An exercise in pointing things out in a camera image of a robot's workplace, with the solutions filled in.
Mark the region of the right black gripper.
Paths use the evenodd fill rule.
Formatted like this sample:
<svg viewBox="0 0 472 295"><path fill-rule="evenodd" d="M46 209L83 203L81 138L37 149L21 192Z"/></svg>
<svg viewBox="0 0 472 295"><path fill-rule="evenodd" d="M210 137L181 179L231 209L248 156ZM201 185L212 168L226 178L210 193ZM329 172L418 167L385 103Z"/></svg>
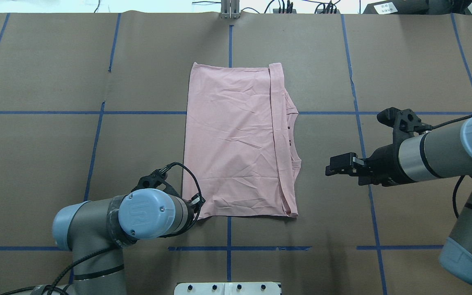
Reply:
<svg viewBox="0 0 472 295"><path fill-rule="evenodd" d="M360 186L401 185L402 172L395 150L394 144L379 147L365 161L354 152L330 157L329 165L325 168L325 175L359 176L358 185Z"/></svg>

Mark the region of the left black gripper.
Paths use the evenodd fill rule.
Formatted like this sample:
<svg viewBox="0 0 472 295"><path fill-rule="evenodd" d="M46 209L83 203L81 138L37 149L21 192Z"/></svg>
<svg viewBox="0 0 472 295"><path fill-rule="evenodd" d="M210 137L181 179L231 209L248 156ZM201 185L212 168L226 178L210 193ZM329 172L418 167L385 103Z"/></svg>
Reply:
<svg viewBox="0 0 472 295"><path fill-rule="evenodd" d="M195 225L205 201L206 200L202 196L193 196L191 201L185 201L187 216L185 226L182 228L182 230L189 230Z"/></svg>

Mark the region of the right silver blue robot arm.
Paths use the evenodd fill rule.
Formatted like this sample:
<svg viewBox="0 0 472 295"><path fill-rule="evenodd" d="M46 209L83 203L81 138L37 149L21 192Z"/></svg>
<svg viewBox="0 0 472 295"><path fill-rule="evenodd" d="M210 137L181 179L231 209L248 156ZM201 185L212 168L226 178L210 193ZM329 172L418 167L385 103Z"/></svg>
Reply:
<svg viewBox="0 0 472 295"><path fill-rule="evenodd" d="M442 247L439 263L472 286L472 115L428 125L411 109L388 108L377 114L391 127L392 143L361 158L333 156L325 174L358 178L360 186L384 187L456 177L452 206L456 222Z"/></svg>

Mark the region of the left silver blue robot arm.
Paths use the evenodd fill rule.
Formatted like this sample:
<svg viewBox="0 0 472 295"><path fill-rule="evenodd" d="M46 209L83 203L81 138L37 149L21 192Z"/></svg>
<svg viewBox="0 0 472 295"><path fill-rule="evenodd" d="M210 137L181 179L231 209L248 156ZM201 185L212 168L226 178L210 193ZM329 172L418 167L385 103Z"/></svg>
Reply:
<svg viewBox="0 0 472 295"><path fill-rule="evenodd" d="M106 200L64 207L54 217L52 235L72 263L53 283L31 295L125 295L123 250L139 240L178 236L198 220L205 199L191 200L159 189L139 189Z"/></svg>

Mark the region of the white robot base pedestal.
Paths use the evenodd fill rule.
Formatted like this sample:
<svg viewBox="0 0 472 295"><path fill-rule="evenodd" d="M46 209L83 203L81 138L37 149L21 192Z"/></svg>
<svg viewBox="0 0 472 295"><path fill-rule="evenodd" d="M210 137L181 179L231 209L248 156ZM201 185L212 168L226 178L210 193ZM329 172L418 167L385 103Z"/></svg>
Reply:
<svg viewBox="0 0 472 295"><path fill-rule="evenodd" d="M179 283L174 295L282 295L279 282L190 282Z"/></svg>

